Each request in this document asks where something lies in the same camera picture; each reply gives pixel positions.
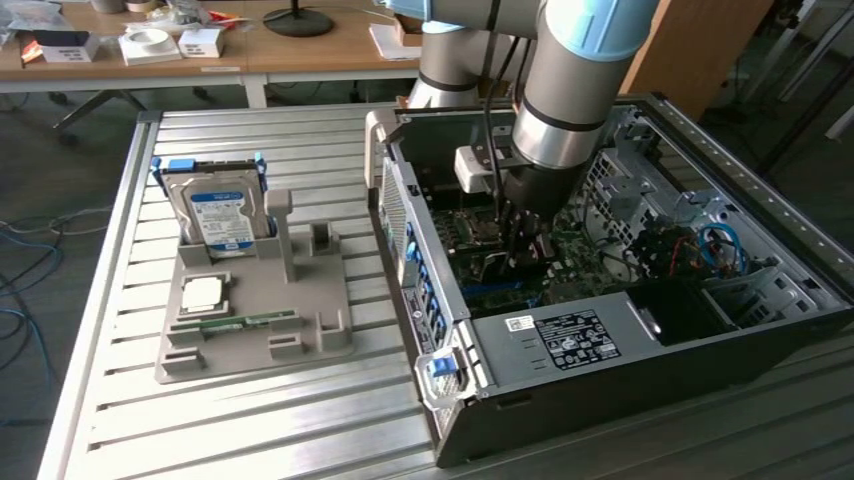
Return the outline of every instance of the hard drive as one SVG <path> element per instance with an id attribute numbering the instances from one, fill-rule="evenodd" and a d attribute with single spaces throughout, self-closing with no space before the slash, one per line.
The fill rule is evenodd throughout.
<path id="1" fill-rule="evenodd" d="M 255 160 L 152 162 L 152 174 L 172 203 L 184 245 L 204 244 L 211 258 L 245 255 L 256 238 L 272 235 L 264 211 L 265 164 Z"/>

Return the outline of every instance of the aluminum table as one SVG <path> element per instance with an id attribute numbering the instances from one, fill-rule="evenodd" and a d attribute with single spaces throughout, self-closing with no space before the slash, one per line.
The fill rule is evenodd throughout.
<path id="1" fill-rule="evenodd" d="M 365 205 L 364 116 L 389 105 L 142 113 L 38 478 L 851 478 L 850 330 L 747 386 L 433 467 Z M 177 225 L 149 160 L 256 151 L 292 228 L 325 219 L 343 237 L 356 352 L 160 385 Z"/>

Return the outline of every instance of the motherboard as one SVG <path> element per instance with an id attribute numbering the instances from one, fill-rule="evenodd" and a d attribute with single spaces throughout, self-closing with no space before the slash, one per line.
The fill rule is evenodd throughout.
<path id="1" fill-rule="evenodd" d="M 551 233 L 557 259 L 544 274 L 492 282 L 491 267 L 504 260 L 491 205 L 432 212 L 432 218 L 473 318 L 588 298 L 628 280 L 601 263 L 601 253 L 589 241 L 567 208 Z"/>

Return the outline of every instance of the paper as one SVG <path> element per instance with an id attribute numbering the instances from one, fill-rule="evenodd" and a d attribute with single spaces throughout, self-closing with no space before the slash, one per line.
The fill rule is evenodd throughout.
<path id="1" fill-rule="evenodd" d="M 376 50 L 385 60 L 412 60 L 421 57 L 421 47 L 400 45 L 393 26 L 372 23 L 369 31 Z"/>

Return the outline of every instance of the desk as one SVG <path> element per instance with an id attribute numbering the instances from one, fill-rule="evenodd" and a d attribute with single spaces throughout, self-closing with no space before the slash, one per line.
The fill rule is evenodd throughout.
<path id="1" fill-rule="evenodd" d="M 335 4 L 327 0 L 304 3 L 317 7 Z M 117 47 L 104 46 L 92 63 L 46 63 L 40 59 L 21 65 L 22 42 L 14 40 L 0 51 L 0 93 L 243 85 L 249 107 L 264 108 L 267 83 L 417 76 L 416 61 L 389 62 L 376 52 L 368 25 L 389 23 L 381 17 L 348 9 L 324 9 L 335 21 L 335 29 L 324 36 L 297 39 L 273 34 L 260 23 L 267 12 L 285 8 L 289 2 L 212 1 L 203 4 L 211 10 L 253 19 L 253 28 L 248 31 L 237 28 L 225 33 L 221 58 L 125 67 Z M 348 4 L 380 11 L 369 0 Z M 144 18 L 142 14 L 129 12 L 98 14 L 89 4 L 80 3 L 64 4 L 62 14 L 74 28 L 100 35 L 118 35 L 124 23 Z"/>

